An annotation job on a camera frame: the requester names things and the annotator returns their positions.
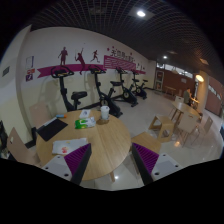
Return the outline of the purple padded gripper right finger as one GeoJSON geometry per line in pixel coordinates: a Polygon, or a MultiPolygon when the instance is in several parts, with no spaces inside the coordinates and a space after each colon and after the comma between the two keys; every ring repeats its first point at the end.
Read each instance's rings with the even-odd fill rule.
{"type": "Polygon", "coordinates": [[[182,169],[168,154],[157,154],[137,143],[132,144],[132,155],[145,185],[182,169]]]}

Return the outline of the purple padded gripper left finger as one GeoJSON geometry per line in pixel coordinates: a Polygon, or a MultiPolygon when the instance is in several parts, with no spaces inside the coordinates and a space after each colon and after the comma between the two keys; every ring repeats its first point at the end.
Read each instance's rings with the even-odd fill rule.
{"type": "Polygon", "coordinates": [[[79,185],[82,181],[91,154],[91,144],[88,143],[66,156],[56,155],[44,165],[42,169],[79,185]]]}

